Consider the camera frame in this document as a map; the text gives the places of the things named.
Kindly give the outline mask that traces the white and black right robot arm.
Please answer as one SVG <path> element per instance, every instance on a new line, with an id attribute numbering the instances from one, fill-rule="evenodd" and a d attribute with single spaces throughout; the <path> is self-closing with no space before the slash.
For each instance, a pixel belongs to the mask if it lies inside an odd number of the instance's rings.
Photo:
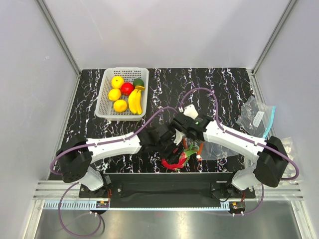
<path id="1" fill-rule="evenodd" d="M 249 187 L 264 184 L 276 188 L 282 180 L 288 165 L 288 156 L 280 139 L 269 140 L 250 136 L 222 126 L 216 120 L 204 115 L 191 118 L 179 113 L 171 122 L 176 131 L 187 138 L 212 142 L 229 148 L 255 164 L 233 173 L 226 185 L 231 197 L 238 197 Z"/>

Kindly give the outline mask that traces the clear bag with orange zipper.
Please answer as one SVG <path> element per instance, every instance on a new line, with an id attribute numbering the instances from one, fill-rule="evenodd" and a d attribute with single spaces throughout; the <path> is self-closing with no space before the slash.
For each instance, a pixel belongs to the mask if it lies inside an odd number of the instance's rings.
<path id="1" fill-rule="evenodd" d="M 238 152 L 212 142 L 198 143 L 184 138 L 183 145 L 186 150 L 196 150 L 195 159 L 198 161 L 217 161 L 230 156 L 239 155 Z"/>

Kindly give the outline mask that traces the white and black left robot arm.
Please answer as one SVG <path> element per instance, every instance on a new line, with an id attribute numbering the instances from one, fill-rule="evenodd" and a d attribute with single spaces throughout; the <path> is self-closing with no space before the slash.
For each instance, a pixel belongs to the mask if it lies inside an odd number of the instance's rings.
<path id="1" fill-rule="evenodd" d="M 184 134 L 169 124 L 139 129 L 111 138 L 82 138 L 67 143 L 57 152 L 57 164 L 65 183 L 80 183 L 96 197 L 108 190 L 102 174 L 91 166 L 94 162 L 118 155 L 157 152 L 169 163 L 177 163 L 183 151 Z"/>

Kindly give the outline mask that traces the pink dragon fruit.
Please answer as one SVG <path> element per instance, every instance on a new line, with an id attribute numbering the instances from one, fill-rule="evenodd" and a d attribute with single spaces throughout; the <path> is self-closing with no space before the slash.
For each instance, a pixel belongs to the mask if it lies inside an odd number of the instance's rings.
<path id="1" fill-rule="evenodd" d="M 193 143 L 191 143 L 188 148 L 185 148 L 182 144 L 182 151 L 175 162 L 169 163 L 166 159 L 162 159 L 161 163 L 165 168 L 169 170 L 179 171 L 186 165 L 190 157 L 194 154 L 197 154 L 198 151 L 199 147 L 194 145 Z"/>

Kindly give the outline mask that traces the white plastic perforated basket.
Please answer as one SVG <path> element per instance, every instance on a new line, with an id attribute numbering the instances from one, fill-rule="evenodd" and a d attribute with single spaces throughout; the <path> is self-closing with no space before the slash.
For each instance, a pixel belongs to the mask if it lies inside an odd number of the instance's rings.
<path id="1" fill-rule="evenodd" d="M 144 82 L 145 90 L 141 95 L 142 114 L 135 115 L 129 109 L 122 113 L 117 113 L 114 102 L 109 100 L 108 93 L 112 89 L 111 80 L 115 76 L 121 76 L 125 82 L 133 83 L 134 79 L 141 79 Z M 148 103 L 149 70 L 139 67 L 114 67 L 104 71 L 101 86 L 98 93 L 95 115 L 110 121 L 140 121 L 146 114 Z"/>

